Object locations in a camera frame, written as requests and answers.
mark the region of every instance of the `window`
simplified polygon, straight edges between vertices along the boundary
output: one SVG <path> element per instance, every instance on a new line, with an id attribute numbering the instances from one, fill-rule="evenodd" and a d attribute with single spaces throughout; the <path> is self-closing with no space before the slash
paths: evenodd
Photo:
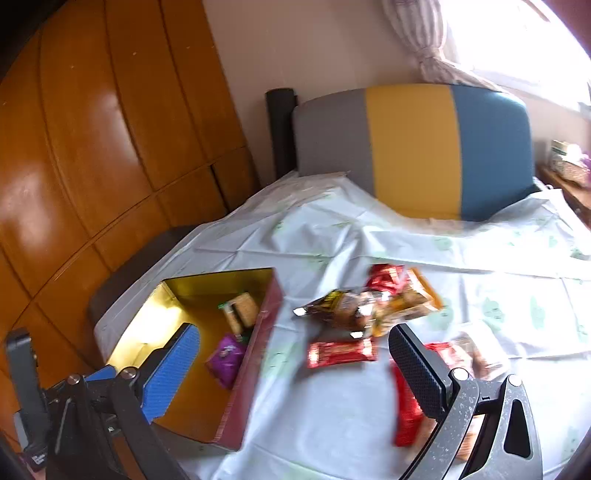
<path id="1" fill-rule="evenodd" d="M 540 0 L 441 0 L 447 56 L 501 86 L 588 105 L 591 60 Z"/>

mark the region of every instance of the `white table cover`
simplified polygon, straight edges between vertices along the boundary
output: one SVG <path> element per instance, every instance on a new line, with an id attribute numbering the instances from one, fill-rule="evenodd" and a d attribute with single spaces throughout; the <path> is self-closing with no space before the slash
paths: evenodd
<path id="1" fill-rule="evenodd" d="M 446 308 L 409 325 L 423 342 L 451 339 L 466 322 L 491 329 L 524 379 L 550 479 L 591 425 L 590 255 L 591 233 L 559 190 L 470 223 L 402 217 L 342 174 L 289 177 L 196 228 L 119 298 L 95 336 L 109 358 L 164 278 L 274 267 L 285 302 L 243 449 L 227 453 L 155 428 L 200 480 L 390 480 L 407 463 L 392 445 L 398 407 L 387 338 L 376 362 L 308 371 L 318 326 L 292 309 L 363 285 L 371 264 L 416 265 Z M 455 463 L 446 478 L 462 468 Z"/>

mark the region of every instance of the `yellow stripe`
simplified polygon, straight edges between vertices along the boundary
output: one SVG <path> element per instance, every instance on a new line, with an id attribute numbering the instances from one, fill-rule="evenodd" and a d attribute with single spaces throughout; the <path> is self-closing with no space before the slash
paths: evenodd
<path id="1" fill-rule="evenodd" d="M 460 218 L 462 161 L 446 85 L 366 89 L 375 196 L 405 216 Z"/>

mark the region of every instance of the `chair backrest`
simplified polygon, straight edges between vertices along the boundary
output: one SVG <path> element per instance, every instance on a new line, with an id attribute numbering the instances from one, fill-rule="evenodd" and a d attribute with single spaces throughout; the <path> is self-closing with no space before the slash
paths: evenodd
<path id="1" fill-rule="evenodd" d="M 348 171 L 397 212 L 481 221 L 532 192 L 525 105 L 459 85 L 391 85 L 310 100 L 293 116 L 302 175 Z"/>

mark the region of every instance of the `dark chair seat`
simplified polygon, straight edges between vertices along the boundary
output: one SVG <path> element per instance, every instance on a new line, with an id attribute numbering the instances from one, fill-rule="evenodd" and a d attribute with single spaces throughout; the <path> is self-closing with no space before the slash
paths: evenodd
<path id="1" fill-rule="evenodd" d="M 121 265 L 109 279 L 101 285 L 90 298 L 88 317 L 92 326 L 113 305 L 124 292 L 142 275 L 152 268 L 163 256 L 170 252 L 177 243 L 185 238 L 197 225 L 172 228 L 150 240 L 133 257 Z"/>

